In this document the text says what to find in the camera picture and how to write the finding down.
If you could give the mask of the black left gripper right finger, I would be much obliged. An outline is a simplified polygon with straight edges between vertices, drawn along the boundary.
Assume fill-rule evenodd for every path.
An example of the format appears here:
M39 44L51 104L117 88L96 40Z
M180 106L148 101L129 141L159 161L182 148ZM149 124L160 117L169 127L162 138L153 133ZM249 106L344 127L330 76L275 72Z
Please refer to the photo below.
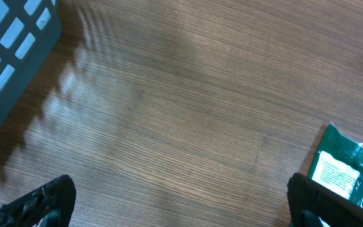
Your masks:
M363 208L332 192L302 173L287 184L287 198L293 227L363 226Z

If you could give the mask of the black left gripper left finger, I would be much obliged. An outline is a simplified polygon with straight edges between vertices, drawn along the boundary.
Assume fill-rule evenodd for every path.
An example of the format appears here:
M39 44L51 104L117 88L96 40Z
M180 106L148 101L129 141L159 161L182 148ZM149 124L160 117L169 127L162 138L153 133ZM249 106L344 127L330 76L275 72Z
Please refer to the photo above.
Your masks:
M0 207L0 227L68 227L76 201L69 175L61 175Z

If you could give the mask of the green white glove package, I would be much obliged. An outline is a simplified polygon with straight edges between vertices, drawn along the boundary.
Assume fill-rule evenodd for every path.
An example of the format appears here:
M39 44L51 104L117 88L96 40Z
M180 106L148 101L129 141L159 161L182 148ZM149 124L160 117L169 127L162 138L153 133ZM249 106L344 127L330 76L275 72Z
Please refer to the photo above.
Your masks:
M329 124L316 150L308 177L363 208L363 143Z

